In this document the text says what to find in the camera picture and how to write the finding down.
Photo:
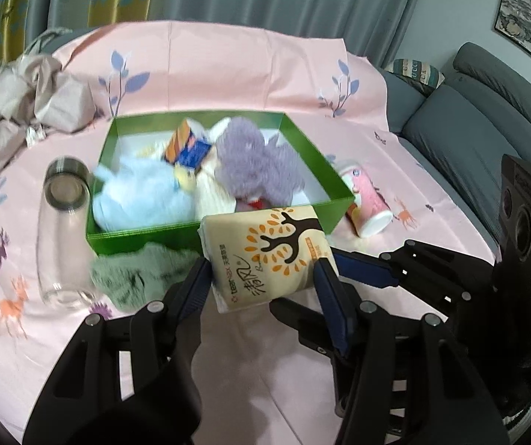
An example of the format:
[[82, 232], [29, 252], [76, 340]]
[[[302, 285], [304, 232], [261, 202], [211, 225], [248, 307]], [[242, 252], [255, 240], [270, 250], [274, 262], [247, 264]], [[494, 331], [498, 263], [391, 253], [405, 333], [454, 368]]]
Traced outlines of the blue plush toy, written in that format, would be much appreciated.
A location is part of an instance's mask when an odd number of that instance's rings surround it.
[[93, 196], [96, 225], [104, 232], [175, 225], [195, 219], [196, 174], [179, 164], [121, 157], [117, 172], [98, 165], [103, 188]]

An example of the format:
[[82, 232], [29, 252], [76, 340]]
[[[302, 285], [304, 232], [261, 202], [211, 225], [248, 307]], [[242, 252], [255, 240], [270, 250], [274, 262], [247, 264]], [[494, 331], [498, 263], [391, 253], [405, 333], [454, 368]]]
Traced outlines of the cream tree tissue pack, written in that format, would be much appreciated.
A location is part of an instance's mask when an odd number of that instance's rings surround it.
[[312, 206], [209, 215], [198, 233], [221, 313], [312, 287], [313, 267], [321, 258], [338, 269]]

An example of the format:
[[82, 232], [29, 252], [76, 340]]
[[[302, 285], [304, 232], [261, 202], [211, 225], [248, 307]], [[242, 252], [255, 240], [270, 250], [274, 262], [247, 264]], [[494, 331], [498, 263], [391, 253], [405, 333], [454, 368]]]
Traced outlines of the purple mesh bath sponge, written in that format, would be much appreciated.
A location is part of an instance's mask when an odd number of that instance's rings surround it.
[[291, 205], [293, 196], [305, 187], [299, 170], [302, 159], [292, 145], [278, 138], [266, 139], [250, 119], [230, 119], [215, 140], [215, 179], [237, 199]]

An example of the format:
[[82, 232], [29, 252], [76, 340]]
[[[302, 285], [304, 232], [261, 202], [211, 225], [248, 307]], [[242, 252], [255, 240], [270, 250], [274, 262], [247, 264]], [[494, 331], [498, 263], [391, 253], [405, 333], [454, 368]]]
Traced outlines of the grey sofa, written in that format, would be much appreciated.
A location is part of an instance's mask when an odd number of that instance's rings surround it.
[[531, 162], [531, 83], [472, 42], [435, 89], [381, 73], [390, 131], [497, 251], [501, 159]]

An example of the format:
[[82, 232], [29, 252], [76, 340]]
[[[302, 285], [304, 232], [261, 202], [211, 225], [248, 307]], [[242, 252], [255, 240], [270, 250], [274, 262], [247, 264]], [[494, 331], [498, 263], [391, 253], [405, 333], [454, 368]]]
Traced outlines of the clear glass jar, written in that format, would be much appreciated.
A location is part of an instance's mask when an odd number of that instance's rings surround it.
[[38, 217], [36, 264], [40, 296], [55, 309], [84, 309], [96, 300], [86, 241], [89, 169], [64, 156], [46, 169]]

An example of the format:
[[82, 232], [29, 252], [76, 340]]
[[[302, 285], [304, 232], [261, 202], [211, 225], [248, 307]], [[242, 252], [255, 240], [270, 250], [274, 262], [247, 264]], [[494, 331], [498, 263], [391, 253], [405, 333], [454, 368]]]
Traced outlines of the cream fluffy towel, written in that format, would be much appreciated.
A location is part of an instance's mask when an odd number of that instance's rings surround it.
[[[230, 116], [220, 119], [218, 123], [215, 123], [207, 131], [212, 144], [224, 133], [230, 123], [230, 119]], [[156, 160], [161, 155], [160, 151], [164, 151], [166, 146], [167, 143], [165, 141], [157, 142], [135, 151], [135, 156]], [[235, 211], [236, 199], [215, 179], [215, 170], [218, 162], [214, 144], [196, 174], [195, 217], [198, 221], [208, 215], [230, 214]]]

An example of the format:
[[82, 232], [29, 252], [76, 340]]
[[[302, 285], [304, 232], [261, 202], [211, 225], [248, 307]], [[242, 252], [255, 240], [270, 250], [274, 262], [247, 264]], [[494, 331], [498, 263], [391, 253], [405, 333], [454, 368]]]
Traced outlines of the red white sock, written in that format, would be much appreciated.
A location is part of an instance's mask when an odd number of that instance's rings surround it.
[[252, 200], [252, 201], [247, 201], [246, 204], [250, 208], [255, 209], [255, 210], [267, 209], [271, 205], [264, 198], [260, 198], [260, 199], [256, 199], [256, 200]]

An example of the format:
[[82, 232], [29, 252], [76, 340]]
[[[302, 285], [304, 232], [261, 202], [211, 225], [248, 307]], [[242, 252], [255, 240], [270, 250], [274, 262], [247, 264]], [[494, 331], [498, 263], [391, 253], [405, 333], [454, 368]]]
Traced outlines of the green knitted cloth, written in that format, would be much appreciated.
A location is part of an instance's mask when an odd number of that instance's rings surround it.
[[136, 252], [99, 256], [90, 267], [90, 278], [116, 309], [135, 312], [184, 281], [198, 258], [193, 250], [147, 243]]

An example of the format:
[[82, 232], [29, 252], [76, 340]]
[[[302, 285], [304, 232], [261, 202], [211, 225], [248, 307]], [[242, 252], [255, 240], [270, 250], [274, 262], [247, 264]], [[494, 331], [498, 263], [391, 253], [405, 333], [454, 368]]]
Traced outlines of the pink deer print sheet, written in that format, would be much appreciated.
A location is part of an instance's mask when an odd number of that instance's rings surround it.
[[135, 313], [206, 256], [201, 444], [330, 444], [332, 368], [267, 303], [312, 306], [333, 248], [407, 239], [493, 261], [459, 206], [401, 145], [387, 84], [340, 39], [176, 21], [95, 30], [27, 56], [0, 123], [37, 143], [0, 165], [0, 422], [21, 440], [82, 321]]

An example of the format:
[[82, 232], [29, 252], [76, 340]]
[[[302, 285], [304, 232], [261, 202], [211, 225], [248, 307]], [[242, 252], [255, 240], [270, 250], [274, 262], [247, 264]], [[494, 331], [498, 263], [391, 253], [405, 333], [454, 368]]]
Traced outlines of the striped cushion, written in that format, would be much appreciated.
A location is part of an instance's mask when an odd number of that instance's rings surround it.
[[385, 70], [397, 76], [421, 95], [431, 95], [445, 80], [445, 75], [428, 62], [417, 59], [398, 58], [385, 66]]

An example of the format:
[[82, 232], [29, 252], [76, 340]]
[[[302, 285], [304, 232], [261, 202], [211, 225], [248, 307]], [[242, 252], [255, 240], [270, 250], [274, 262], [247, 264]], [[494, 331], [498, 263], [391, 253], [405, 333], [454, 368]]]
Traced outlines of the crumpled beige cloth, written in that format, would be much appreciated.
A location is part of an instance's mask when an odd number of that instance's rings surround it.
[[49, 54], [0, 65], [0, 172], [27, 141], [27, 131], [75, 133], [96, 113], [89, 84]]

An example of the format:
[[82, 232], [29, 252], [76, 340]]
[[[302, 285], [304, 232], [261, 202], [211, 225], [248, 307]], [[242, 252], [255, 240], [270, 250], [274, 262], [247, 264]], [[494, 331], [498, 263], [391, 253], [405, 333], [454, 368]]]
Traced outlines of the blue orange tissue pack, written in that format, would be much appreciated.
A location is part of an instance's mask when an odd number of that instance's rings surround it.
[[212, 148], [207, 131], [193, 119], [183, 119], [167, 143], [164, 159], [172, 164], [197, 171]]

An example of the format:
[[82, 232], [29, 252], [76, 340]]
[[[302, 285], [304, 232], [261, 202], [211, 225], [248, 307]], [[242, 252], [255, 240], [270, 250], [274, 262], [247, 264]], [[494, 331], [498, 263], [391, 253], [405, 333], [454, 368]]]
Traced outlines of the pink cartoon paper cup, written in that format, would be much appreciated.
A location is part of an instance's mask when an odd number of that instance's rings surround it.
[[340, 161], [335, 169], [354, 196], [347, 215], [360, 238], [381, 233], [393, 220], [393, 213], [358, 162]]

